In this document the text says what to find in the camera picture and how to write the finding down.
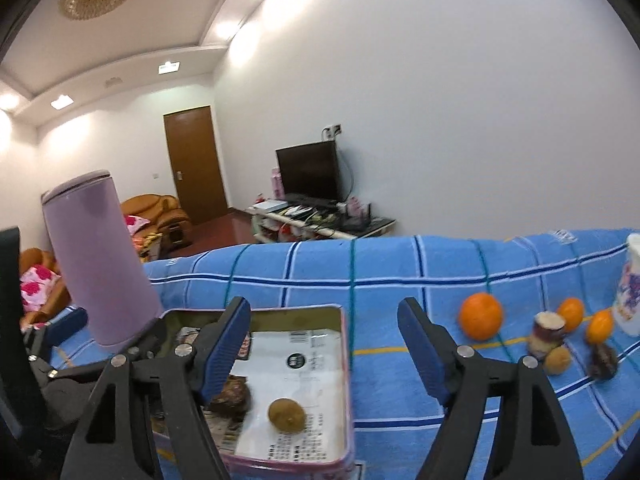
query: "leather armchair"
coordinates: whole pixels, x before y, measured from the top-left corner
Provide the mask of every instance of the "leather armchair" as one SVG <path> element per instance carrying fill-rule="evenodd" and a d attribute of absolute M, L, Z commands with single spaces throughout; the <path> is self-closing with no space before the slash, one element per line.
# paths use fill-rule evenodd
<path fill-rule="evenodd" d="M 47 269 L 52 270 L 56 274 L 60 274 L 60 267 L 53 254 L 49 253 L 49 251 L 31 248 L 20 253 L 20 275 L 23 275 L 30 267 L 37 264 L 47 267 Z M 69 291 L 66 290 L 65 280 L 64 278 L 60 278 L 51 289 L 47 303 L 45 303 L 40 310 L 27 312 L 22 316 L 20 326 L 25 327 L 28 324 L 44 323 L 54 318 L 70 303 L 71 296 L 69 295 Z"/>
<path fill-rule="evenodd" d="M 162 244 L 170 248 L 169 231 L 171 226 L 180 226 L 186 243 L 191 230 L 189 215 L 180 208 L 175 196 L 146 194 L 125 200 L 121 205 L 122 213 L 146 218 L 150 224 L 144 226 L 135 236 L 144 238 L 151 233 L 162 234 Z"/>

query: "blue cloth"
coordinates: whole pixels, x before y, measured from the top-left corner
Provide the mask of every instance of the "blue cloth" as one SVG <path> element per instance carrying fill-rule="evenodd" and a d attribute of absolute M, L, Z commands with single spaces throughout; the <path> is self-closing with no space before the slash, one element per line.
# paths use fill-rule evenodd
<path fill-rule="evenodd" d="M 189 258 L 146 264 L 165 308 L 221 308 L 244 296 L 252 308 L 337 303 L 353 320 L 353 409 L 356 457 L 367 480 L 415 477 L 442 421 L 410 355 L 402 351 L 399 301 L 414 296 L 430 318 L 459 344 L 469 343 L 456 323 L 462 301 L 489 287 L 505 310 L 506 347 L 481 350 L 508 360 L 526 353 L 535 313 L 555 310 L 568 297 L 581 298 L 588 314 L 611 305 L 629 230 L 559 232 L 508 242 L 441 237 L 328 240 L 235 246 Z M 620 370 L 610 381 L 586 376 L 589 350 L 583 324 L 568 338 L 573 363 L 551 378 L 572 428 L 585 478 L 606 477 L 640 428 L 637 338 L 616 328 L 610 344 Z M 367 352 L 381 349 L 382 352 Z M 75 364 L 107 357 L 84 329 L 62 345 Z M 54 355 L 52 364 L 63 367 Z M 490 399 L 468 478 L 481 479 L 492 445 L 498 400 Z M 614 434 L 628 422 L 607 446 Z"/>

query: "tv screen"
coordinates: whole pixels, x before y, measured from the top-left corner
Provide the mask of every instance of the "tv screen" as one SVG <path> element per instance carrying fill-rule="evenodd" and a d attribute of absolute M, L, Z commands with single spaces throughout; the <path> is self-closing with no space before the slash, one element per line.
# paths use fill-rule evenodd
<path fill-rule="evenodd" d="M 285 193 L 340 200 L 335 141 L 314 142 L 276 150 Z"/>

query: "small orange fruit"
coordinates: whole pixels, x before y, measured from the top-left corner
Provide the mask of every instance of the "small orange fruit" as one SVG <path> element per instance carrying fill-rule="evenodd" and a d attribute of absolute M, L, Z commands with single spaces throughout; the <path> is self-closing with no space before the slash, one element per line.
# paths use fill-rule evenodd
<path fill-rule="evenodd" d="M 591 318 L 591 322 L 584 333 L 587 343 L 597 345 L 604 341 L 613 333 L 614 321 L 611 309 L 600 310 Z"/>
<path fill-rule="evenodd" d="M 564 331 L 573 332 L 582 323 L 584 304 L 578 298 L 567 298 L 556 312 L 564 318 Z"/>
<path fill-rule="evenodd" d="M 503 317 L 500 302 L 491 294 L 478 292 L 463 301 L 458 323 L 471 339 L 486 341 L 498 333 Z"/>

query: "black circular logo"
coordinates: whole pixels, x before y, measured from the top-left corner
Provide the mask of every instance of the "black circular logo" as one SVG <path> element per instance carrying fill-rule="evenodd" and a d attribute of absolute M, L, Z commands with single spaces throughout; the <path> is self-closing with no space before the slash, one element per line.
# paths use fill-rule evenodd
<path fill-rule="evenodd" d="M 287 357 L 287 366 L 289 368 L 293 368 L 297 370 L 298 368 L 302 368 L 306 363 L 306 359 L 302 354 L 291 354 Z"/>

